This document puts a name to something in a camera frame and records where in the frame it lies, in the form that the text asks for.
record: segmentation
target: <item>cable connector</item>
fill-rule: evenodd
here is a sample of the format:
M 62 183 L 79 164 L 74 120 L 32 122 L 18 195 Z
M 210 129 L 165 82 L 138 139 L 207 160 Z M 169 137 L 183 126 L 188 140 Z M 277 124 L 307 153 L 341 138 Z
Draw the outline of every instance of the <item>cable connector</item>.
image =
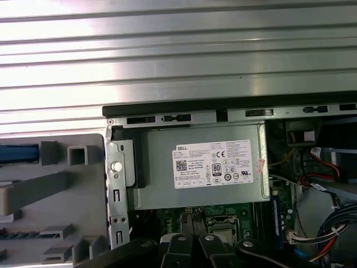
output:
M 294 230 L 291 230 L 291 229 L 290 230 L 286 230 L 285 234 L 286 234 L 286 240 L 290 245 L 297 244 L 297 242 L 292 239 L 292 237 L 294 235 L 296 236 L 296 233 L 295 233 Z

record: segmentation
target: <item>red wire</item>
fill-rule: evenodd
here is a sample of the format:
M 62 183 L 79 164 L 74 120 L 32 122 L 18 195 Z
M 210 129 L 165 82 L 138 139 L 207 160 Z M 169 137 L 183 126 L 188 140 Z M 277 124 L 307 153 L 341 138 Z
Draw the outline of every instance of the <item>red wire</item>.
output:
M 336 240 L 337 240 L 337 237 L 334 237 L 333 239 L 331 239 L 330 242 L 328 242 L 327 245 L 321 250 L 319 255 L 329 251 L 332 248 L 332 246 L 334 245 L 334 243 L 336 242 Z
M 337 176 L 338 176 L 338 177 L 340 176 L 340 170 L 339 170 L 335 165 L 330 164 L 330 163 L 328 163 L 328 162 L 326 162 L 326 161 L 323 161 L 323 160 L 317 158 L 317 157 L 316 157 L 315 155 L 313 155 L 310 151 L 308 151 L 307 153 L 308 153 L 308 155 L 309 155 L 312 159 L 314 159 L 315 161 L 317 161 L 317 162 L 319 162 L 319 163 L 322 163 L 322 164 L 324 164 L 324 165 L 327 165 L 327 166 L 333 168 L 333 169 L 336 171 Z
M 301 184 L 302 186 L 306 186 L 306 187 L 309 187 L 309 186 L 310 186 L 309 184 L 307 184 L 307 183 L 305 182 L 305 179 L 306 179 L 307 177 L 319 177 L 319 178 L 323 178 L 323 179 L 325 179 L 325 180 L 334 180 L 334 177 L 331 176 L 331 175 L 308 173 L 308 174 L 302 176 L 302 177 L 299 179 L 299 182 L 300 182 L 300 184 Z

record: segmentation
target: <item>sticker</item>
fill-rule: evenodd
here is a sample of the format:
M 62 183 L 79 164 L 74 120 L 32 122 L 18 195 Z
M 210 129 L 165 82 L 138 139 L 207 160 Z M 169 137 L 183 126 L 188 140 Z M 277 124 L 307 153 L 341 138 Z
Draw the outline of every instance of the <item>sticker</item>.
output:
M 258 166 L 255 169 L 254 173 L 261 174 L 263 172 L 264 164 L 266 163 L 265 159 L 259 159 L 258 160 Z
M 177 145 L 172 162 L 176 189 L 253 182 L 249 140 Z
M 314 187 L 316 190 L 319 190 L 319 191 L 327 191 L 326 188 L 322 187 L 320 184 L 317 184 L 317 183 L 311 183 L 311 186 Z
M 320 159 L 321 147 L 314 147 L 311 149 L 310 153 Z

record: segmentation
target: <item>corrugated metal surface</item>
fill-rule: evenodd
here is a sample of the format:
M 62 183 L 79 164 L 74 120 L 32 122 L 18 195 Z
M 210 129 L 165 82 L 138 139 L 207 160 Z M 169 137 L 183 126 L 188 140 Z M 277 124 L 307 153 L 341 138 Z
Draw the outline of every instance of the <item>corrugated metal surface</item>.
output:
M 0 1 L 0 123 L 19 109 L 94 118 L 113 103 L 355 90 L 356 45 L 357 1 Z

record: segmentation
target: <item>barcode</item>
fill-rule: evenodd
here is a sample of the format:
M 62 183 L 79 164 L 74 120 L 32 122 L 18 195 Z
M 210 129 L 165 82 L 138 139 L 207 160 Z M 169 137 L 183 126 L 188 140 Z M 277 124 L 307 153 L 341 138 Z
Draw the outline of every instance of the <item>barcode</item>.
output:
M 187 161 L 176 161 L 176 171 L 186 171 L 187 170 Z

